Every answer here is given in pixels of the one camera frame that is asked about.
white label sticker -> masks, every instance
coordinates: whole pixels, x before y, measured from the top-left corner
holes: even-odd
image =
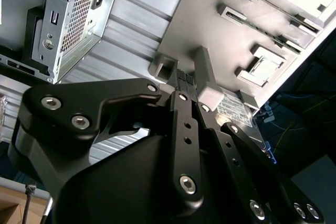
[[[252,127],[245,106],[239,98],[224,93],[224,98],[217,107],[217,110],[221,115]]]

power supply vent grille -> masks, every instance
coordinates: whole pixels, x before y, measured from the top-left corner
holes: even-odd
[[[62,42],[62,52],[71,49],[74,44],[82,39],[91,1],[92,0],[75,0],[71,20],[68,25],[68,32],[65,34]]]

corrugated metal surface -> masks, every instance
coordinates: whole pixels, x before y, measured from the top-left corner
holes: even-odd
[[[63,83],[130,79],[153,80],[148,67],[180,0],[115,0],[103,40],[85,56]],[[7,96],[2,140],[13,134],[20,101],[28,86],[0,76],[0,93]],[[95,163],[147,135],[118,136],[94,145]]]

wooden surface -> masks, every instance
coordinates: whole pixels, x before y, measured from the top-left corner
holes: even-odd
[[[27,196],[23,193],[10,190],[5,187],[0,187],[0,211],[17,204],[20,204],[24,207],[26,204],[26,198]],[[46,205],[46,200],[33,196],[30,200],[29,210],[38,214],[39,216],[42,216]]]

bolt head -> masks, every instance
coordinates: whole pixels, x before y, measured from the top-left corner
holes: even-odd
[[[41,104],[49,110],[58,110],[62,106],[60,100],[55,97],[44,97],[41,100]]]
[[[311,215],[314,216],[315,219],[320,219],[319,214],[316,212],[316,210],[310,205],[307,204],[308,211],[311,213]]]
[[[305,219],[305,218],[306,218],[306,214],[305,214],[305,212],[302,210],[302,208],[300,207],[299,204],[294,203],[294,208],[295,208],[296,212],[298,212],[298,214],[302,217],[302,219]]]
[[[178,95],[183,101],[186,101],[187,100],[187,97],[183,94],[179,94]]]
[[[265,219],[265,212],[262,209],[262,207],[256,201],[250,200],[250,208],[251,208],[251,211],[254,213],[254,215],[259,220],[264,220]]]
[[[236,126],[231,125],[231,129],[232,129],[234,132],[238,133],[238,128],[237,128]]]
[[[202,105],[201,106],[202,107],[202,109],[204,110],[204,111],[206,111],[206,112],[209,112],[210,111],[210,109],[209,109],[209,107],[207,106],[207,105]]]
[[[151,85],[151,84],[148,84],[147,88],[152,92],[155,92],[157,90],[157,88],[155,86]]]
[[[182,189],[187,194],[195,194],[196,193],[196,185],[194,181],[188,176],[181,176],[180,178],[180,185]]]
[[[76,115],[71,119],[71,122],[74,127],[80,129],[80,130],[85,130],[90,126],[90,121],[82,116],[82,115]]]

